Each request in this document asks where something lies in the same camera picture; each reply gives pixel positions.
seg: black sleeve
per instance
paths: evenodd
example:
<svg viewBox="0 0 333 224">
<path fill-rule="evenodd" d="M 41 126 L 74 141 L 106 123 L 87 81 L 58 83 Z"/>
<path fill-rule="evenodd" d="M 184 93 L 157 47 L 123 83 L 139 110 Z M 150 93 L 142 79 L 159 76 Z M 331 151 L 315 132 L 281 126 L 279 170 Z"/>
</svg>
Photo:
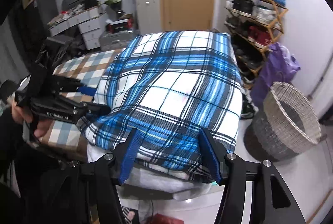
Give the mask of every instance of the black sleeve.
<svg viewBox="0 0 333 224">
<path fill-rule="evenodd" d="M 0 176 L 23 144 L 22 132 L 23 126 L 13 120 L 11 108 L 6 108 L 0 116 Z"/>
</svg>

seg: basket rim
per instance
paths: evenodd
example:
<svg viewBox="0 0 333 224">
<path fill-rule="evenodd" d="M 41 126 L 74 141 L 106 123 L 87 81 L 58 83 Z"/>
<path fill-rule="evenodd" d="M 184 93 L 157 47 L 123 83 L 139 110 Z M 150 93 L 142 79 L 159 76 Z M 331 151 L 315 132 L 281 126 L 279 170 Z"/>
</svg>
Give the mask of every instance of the basket rim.
<svg viewBox="0 0 333 224">
<path fill-rule="evenodd" d="M 312 144 L 314 145 L 317 145 L 319 142 L 318 140 L 315 140 L 315 139 L 312 139 L 310 137 L 308 137 L 291 119 L 290 117 L 288 116 L 288 114 L 286 113 L 286 111 L 284 110 L 284 108 L 282 107 L 281 103 L 280 103 L 280 100 L 278 99 L 277 95 L 276 95 L 276 92 L 274 91 L 274 86 L 288 86 L 290 88 L 292 88 L 293 90 L 297 91 L 300 96 L 307 102 L 309 108 L 310 108 L 310 111 L 312 112 L 312 114 L 315 116 L 316 118 L 316 122 L 317 122 L 317 126 L 318 126 L 318 129 L 319 129 L 319 132 L 320 132 L 320 135 L 321 135 L 321 130 L 320 130 L 320 125 L 319 125 L 319 122 L 318 122 L 318 118 L 317 118 L 317 115 L 316 113 L 314 112 L 314 109 L 313 107 L 311 106 L 309 100 L 304 96 L 303 93 L 301 93 L 297 88 L 295 88 L 294 86 L 288 84 L 288 83 L 285 83 L 285 82 L 274 82 L 272 87 L 271 87 L 271 93 L 274 97 L 274 99 L 276 100 L 276 103 L 277 105 L 279 106 L 279 109 L 282 111 L 283 115 L 286 117 L 286 119 L 292 124 L 292 126 L 303 136 L 305 137 L 309 142 L 311 142 Z"/>
</svg>

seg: drawer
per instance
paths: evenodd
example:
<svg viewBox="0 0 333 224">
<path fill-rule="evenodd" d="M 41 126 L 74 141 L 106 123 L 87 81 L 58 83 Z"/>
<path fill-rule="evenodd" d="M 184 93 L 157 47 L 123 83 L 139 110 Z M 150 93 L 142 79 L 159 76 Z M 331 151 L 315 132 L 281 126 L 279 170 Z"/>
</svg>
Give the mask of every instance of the drawer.
<svg viewBox="0 0 333 224">
<path fill-rule="evenodd" d="M 85 11 L 83 13 L 75 15 L 72 18 L 69 18 L 68 23 L 69 23 L 69 26 L 72 27 L 74 25 L 78 25 L 78 24 L 80 24 L 82 22 L 85 22 L 87 20 L 89 20 L 89 13 L 87 11 Z"/>
<path fill-rule="evenodd" d="M 95 29 L 86 33 L 83 33 L 82 36 L 84 38 L 84 41 L 88 41 L 88 40 L 93 40 L 96 38 L 99 38 L 100 35 L 102 34 L 102 29 Z"/>
<path fill-rule="evenodd" d="M 66 29 L 69 29 L 69 23 L 67 21 L 64 21 L 58 25 L 56 25 L 55 27 L 50 29 L 51 35 L 57 35 L 62 31 L 65 31 Z"/>
<path fill-rule="evenodd" d="M 99 39 L 97 38 L 97 39 L 86 41 L 86 47 L 88 50 L 100 47 Z"/>
<path fill-rule="evenodd" d="M 99 18 L 92 19 L 90 21 L 79 24 L 81 34 L 86 33 L 88 31 L 91 31 L 91 30 L 94 30 L 94 29 L 98 29 L 100 27 L 101 26 L 99 24 Z"/>
<path fill-rule="evenodd" d="M 98 7 L 89 11 L 90 18 L 96 18 L 99 16 Z"/>
</svg>

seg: blue gripper pad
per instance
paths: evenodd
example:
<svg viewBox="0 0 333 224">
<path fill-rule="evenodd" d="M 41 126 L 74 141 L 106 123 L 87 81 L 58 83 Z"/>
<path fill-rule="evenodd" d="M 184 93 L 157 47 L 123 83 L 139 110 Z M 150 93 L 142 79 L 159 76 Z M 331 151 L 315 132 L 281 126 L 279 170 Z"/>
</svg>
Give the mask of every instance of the blue gripper pad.
<svg viewBox="0 0 333 224">
<path fill-rule="evenodd" d="M 123 161 L 120 165 L 119 182 L 124 183 L 128 179 L 129 173 L 133 168 L 134 160 L 143 140 L 143 134 L 138 129 L 132 129 L 127 138 L 131 138 L 127 151 L 124 154 Z"/>
<path fill-rule="evenodd" d="M 209 142 L 207 134 L 202 129 L 199 132 L 199 147 L 200 147 L 202 162 L 203 165 L 209 169 L 212 178 L 217 183 L 219 183 L 222 180 L 220 173 L 220 163 Z"/>
<path fill-rule="evenodd" d="M 95 96 L 96 93 L 96 88 L 91 88 L 88 86 L 80 86 L 78 91 L 81 92 L 82 94 L 89 95 L 89 96 Z"/>
</svg>

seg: plaid fabric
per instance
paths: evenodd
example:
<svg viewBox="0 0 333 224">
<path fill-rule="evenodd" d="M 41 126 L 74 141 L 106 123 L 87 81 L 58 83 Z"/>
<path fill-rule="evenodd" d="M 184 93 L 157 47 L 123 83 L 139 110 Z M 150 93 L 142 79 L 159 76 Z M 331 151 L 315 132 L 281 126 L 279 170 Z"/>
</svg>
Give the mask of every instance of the plaid fabric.
<svg viewBox="0 0 333 224">
<path fill-rule="evenodd" d="M 54 74 L 82 80 L 87 86 L 96 88 L 104 71 L 122 50 L 112 50 L 72 59 L 59 65 Z M 92 101 L 91 96 L 80 92 L 62 93 L 74 101 Z M 87 140 L 74 124 L 53 121 L 41 143 L 65 152 L 71 159 L 83 160 L 87 155 Z"/>
<path fill-rule="evenodd" d="M 228 34 L 173 31 L 137 37 L 102 76 L 95 102 L 111 113 L 83 117 L 92 144 L 113 150 L 132 128 L 144 134 L 136 162 L 178 178 L 210 182 L 198 133 L 205 127 L 229 152 L 242 107 Z"/>
</svg>

